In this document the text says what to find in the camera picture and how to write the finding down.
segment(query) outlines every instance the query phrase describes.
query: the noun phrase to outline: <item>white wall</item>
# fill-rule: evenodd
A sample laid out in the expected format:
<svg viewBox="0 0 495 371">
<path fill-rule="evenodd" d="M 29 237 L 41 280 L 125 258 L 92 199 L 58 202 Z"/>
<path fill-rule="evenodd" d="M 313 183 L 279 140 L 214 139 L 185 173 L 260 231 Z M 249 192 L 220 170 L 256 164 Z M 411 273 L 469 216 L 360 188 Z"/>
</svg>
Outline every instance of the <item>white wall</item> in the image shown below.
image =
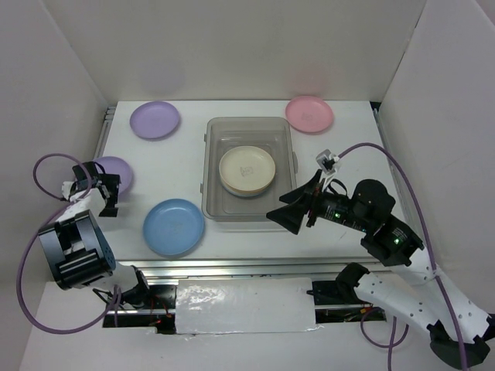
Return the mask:
<svg viewBox="0 0 495 371">
<path fill-rule="evenodd" d="M 477 0 L 481 9 L 488 15 L 488 18 L 495 23 L 495 0 Z"/>
<path fill-rule="evenodd" d="M 91 158 L 105 102 L 36 0 L 2 2 L 0 50 L 0 364 L 10 371 L 19 368 L 31 329 L 15 297 L 17 264 L 30 234 L 59 207 L 34 186 L 32 166 L 53 151 Z M 69 165 L 43 167 L 46 187 L 58 190 Z M 48 278 L 39 245 L 29 262 L 25 292 L 36 312 Z"/>
<path fill-rule="evenodd" d="M 434 248 L 456 283 L 495 312 L 495 26 L 474 0 L 428 0 L 381 106 Z M 495 364 L 495 355 L 490 356 Z"/>
<path fill-rule="evenodd" d="M 382 100 L 425 0 L 45 0 L 110 102 Z"/>
</svg>

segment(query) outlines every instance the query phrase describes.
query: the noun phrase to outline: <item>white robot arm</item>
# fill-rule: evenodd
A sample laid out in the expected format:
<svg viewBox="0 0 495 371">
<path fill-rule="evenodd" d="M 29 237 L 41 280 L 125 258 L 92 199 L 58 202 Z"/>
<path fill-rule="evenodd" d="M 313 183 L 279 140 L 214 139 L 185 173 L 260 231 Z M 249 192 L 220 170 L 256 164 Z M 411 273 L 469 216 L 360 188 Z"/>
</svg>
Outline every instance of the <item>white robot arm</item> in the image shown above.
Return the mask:
<svg viewBox="0 0 495 371">
<path fill-rule="evenodd" d="M 338 158 L 327 157 L 319 163 L 323 168 L 332 167 L 336 160 Z M 288 205 L 267 213 L 267 217 L 294 234 L 299 232 L 305 214 L 309 216 L 306 224 L 309 227 L 323 218 L 363 232 L 361 245 L 401 276 L 420 299 L 387 284 L 359 264 L 350 264 L 339 275 L 337 280 L 341 286 L 428 336 L 433 352 L 445 363 L 461 369 L 456 329 L 445 295 L 436 282 L 440 277 L 458 319 L 468 366 L 480 364 L 490 351 L 486 341 L 495 337 L 493 316 L 474 305 L 441 268 L 433 269 L 422 240 L 391 214 L 395 200 L 384 185 L 366 179 L 359 182 L 352 197 L 348 197 L 342 182 L 320 180 L 321 175 L 322 170 L 318 170 L 308 183 L 280 197 L 280 201 Z M 346 194 L 339 194 L 333 182 Z"/>
</svg>

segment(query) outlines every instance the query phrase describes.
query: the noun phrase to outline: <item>pink plate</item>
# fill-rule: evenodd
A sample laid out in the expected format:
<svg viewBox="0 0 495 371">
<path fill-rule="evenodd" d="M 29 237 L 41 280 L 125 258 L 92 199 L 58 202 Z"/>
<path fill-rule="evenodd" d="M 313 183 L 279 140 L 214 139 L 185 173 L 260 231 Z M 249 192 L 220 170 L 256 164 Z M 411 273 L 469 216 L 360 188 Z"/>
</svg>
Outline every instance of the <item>pink plate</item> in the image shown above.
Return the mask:
<svg viewBox="0 0 495 371">
<path fill-rule="evenodd" d="M 290 125 L 304 133 L 318 133 L 333 123 L 330 106 L 317 97 L 297 97 L 285 108 L 285 116 Z"/>
</svg>

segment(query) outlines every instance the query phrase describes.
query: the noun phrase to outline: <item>purple plate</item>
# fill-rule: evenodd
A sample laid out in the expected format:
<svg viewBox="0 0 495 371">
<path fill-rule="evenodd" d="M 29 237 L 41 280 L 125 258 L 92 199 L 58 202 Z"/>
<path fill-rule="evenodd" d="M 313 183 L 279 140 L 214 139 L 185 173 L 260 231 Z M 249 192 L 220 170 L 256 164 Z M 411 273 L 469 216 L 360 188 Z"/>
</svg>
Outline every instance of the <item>purple plate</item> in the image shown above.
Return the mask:
<svg viewBox="0 0 495 371">
<path fill-rule="evenodd" d="M 105 156 L 94 160 L 103 168 L 107 174 L 117 174 L 121 176 L 121 184 L 118 187 L 118 194 L 124 193 L 132 183 L 132 169 L 129 164 L 120 157 Z"/>
<path fill-rule="evenodd" d="M 131 115 L 131 129 L 140 138 L 157 139 L 170 134 L 179 124 L 177 108 L 157 100 L 139 106 Z"/>
</svg>

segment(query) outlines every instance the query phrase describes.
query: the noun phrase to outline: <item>white enclosure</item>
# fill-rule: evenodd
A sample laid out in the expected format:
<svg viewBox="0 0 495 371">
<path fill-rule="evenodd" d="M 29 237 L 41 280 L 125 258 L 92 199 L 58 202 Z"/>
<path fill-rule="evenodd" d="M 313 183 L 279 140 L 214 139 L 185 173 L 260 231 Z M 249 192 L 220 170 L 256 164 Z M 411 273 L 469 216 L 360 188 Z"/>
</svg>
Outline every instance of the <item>white enclosure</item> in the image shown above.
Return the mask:
<svg viewBox="0 0 495 371">
<path fill-rule="evenodd" d="M 382 139 L 411 177 L 440 263 L 481 308 L 495 312 L 493 21 L 494 0 L 4 0 L 2 370 L 19 369 L 25 351 L 24 370 L 114 365 L 110 356 L 86 351 L 121 354 L 121 369 L 205 369 L 205 362 L 206 369 L 233 369 L 253 344 L 255 369 L 385 369 L 385 352 L 368 345 L 352 324 L 325 326 L 317 335 L 156 343 L 142 332 L 126 342 L 115 335 L 120 329 L 93 328 L 65 339 L 33 330 L 28 344 L 31 326 L 16 300 L 16 268 L 30 234 L 56 208 L 56 200 L 34 186 L 32 166 L 50 152 L 91 159 L 107 107 L 123 100 L 288 100 L 311 94 L 383 102 L 377 115 Z M 57 190 L 70 165 L 44 165 L 41 182 Z M 406 219 L 419 230 L 400 182 L 398 191 Z M 33 311 L 50 279 L 37 244 L 24 280 Z M 62 327 L 74 316 L 82 323 L 99 310 L 94 302 L 86 307 L 89 295 L 48 284 L 39 316 L 51 325 L 60 320 Z M 384 340 L 389 324 L 370 329 Z M 348 354 L 349 343 L 362 352 Z M 171 365 L 163 363 L 166 347 Z M 449 369 L 415 335 L 395 362 L 400 370 Z M 236 366 L 253 369 L 248 359 Z M 475 369 L 495 369 L 494 351 Z"/>
</svg>

